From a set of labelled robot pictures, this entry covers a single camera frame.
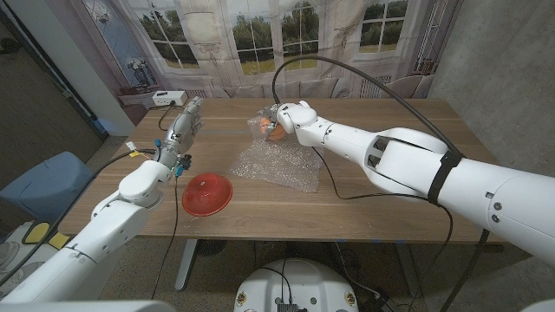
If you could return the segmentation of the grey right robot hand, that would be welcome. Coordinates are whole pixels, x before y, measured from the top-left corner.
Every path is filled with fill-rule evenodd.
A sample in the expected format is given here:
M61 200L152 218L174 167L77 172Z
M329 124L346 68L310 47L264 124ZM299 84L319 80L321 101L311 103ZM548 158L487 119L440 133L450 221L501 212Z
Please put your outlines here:
M258 131L265 140L278 141L285 137L286 132L281 124L278 123L277 105L265 107L258 113L261 120L258 123Z

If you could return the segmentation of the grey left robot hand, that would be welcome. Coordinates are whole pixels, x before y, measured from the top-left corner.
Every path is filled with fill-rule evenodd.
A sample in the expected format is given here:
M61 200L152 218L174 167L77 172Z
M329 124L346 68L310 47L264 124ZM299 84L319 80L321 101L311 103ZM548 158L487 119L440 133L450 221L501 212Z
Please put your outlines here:
M168 127L166 138L154 160L168 168L174 167L193 145L193 139L202 128L200 109L203 98L195 97Z

